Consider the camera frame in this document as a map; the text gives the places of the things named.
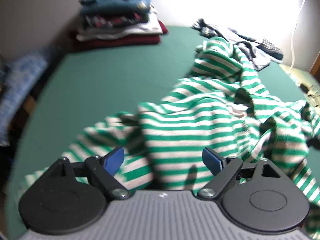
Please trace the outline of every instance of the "blue gripper pad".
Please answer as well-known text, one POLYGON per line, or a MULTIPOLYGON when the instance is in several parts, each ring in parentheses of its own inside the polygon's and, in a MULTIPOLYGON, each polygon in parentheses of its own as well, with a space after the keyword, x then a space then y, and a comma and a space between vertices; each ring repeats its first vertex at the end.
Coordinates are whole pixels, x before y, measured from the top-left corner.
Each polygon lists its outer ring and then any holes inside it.
POLYGON ((111 175, 114 176, 119 170, 121 164, 124 161, 124 149, 123 147, 116 148, 106 155, 106 159, 103 163, 103 168, 111 175))
POLYGON ((224 168, 222 161, 207 147, 202 151, 202 161, 213 176, 216 176, 224 168))

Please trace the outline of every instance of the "gray gripper plate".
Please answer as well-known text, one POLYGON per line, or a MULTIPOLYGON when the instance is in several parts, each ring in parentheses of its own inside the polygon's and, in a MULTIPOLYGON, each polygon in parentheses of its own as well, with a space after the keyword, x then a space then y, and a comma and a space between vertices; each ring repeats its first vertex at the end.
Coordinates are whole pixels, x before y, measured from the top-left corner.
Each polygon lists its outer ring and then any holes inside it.
POLYGON ((63 236, 29 230, 20 240, 305 240, 300 230, 260 235, 231 223, 213 201, 191 191, 136 191, 127 200, 112 201, 101 219, 63 236))

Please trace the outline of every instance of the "blue patterned pillow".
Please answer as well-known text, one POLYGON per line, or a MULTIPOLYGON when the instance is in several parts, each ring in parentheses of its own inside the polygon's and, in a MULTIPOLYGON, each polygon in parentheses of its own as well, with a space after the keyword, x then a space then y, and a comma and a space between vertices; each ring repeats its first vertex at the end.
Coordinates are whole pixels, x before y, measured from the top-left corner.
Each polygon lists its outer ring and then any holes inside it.
POLYGON ((25 54, 8 63, 7 86, 0 100, 0 146, 9 145, 8 126, 25 97, 46 70, 57 49, 48 47, 25 54))

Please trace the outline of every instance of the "metal screw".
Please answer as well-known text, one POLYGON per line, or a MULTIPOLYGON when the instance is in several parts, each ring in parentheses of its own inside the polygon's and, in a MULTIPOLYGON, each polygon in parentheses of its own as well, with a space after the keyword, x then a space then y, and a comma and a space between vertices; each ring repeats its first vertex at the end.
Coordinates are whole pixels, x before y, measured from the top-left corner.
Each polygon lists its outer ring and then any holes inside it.
POLYGON ((211 188, 203 188, 198 192, 198 196, 202 198, 213 198, 216 192, 211 188))
POLYGON ((112 194, 117 198, 124 198, 127 197, 127 195, 129 195, 129 192, 123 188, 116 188, 112 191, 112 194))

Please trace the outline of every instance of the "black circular mount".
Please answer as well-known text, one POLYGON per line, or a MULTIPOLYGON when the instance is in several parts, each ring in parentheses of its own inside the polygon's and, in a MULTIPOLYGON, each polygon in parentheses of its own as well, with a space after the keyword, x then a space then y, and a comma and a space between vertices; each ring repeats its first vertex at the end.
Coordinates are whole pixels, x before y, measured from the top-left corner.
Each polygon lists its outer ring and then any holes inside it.
POLYGON ((282 178, 260 177, 237 185, 225 193, 222 204, 237 223, 264 232, 297 227, 309 211, 303 193, 282 178))
POLYGON ((95 187, 58 177, 28 190, 20 199, 19 213, 33 231, 62 235, 92 224, 105 207, 105 197, 95 187))

